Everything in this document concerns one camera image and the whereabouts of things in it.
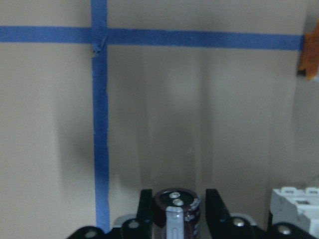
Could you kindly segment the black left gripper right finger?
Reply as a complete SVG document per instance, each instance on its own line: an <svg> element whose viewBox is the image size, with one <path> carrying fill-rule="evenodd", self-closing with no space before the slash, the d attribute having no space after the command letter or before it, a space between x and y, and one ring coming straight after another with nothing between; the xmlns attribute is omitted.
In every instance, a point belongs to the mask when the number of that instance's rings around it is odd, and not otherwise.
<svg viewBox="0 0 319 239"><path fill-rule="evenodd" d="M205 218L212 239L228 238L230 213L216 189L206 189Z"/></svg>

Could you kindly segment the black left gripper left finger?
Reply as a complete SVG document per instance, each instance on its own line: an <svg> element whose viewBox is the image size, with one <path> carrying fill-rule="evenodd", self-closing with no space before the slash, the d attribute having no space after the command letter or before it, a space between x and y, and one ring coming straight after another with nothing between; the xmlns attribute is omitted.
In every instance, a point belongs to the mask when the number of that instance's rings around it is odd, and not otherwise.
<svg viewBox="0 0 319 239"><path fill-rule="evenodd" d="M153 227L153 191L152 189L143 189L140 193L139 206L136 219L140 223L142 239L152 238Z"/></svg>

